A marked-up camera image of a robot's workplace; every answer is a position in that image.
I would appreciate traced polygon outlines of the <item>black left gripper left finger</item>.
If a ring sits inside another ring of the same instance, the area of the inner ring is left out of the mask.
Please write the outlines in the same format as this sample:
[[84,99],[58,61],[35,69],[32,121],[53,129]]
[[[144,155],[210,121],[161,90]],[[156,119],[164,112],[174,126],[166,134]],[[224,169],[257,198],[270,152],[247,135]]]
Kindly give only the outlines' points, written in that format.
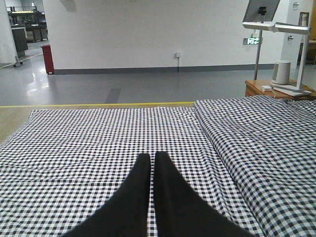
[[151,161],[139,154],[119,189],[91,217],[65,237],[146,237]]

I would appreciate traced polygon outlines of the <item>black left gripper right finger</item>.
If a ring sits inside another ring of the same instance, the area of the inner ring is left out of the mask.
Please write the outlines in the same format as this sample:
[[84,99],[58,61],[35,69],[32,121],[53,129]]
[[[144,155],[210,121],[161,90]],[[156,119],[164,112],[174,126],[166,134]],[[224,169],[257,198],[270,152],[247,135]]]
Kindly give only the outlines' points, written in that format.
[[207,204],[184,180],[167,152],[156,152],[154,204],[160,237],[250,237]]

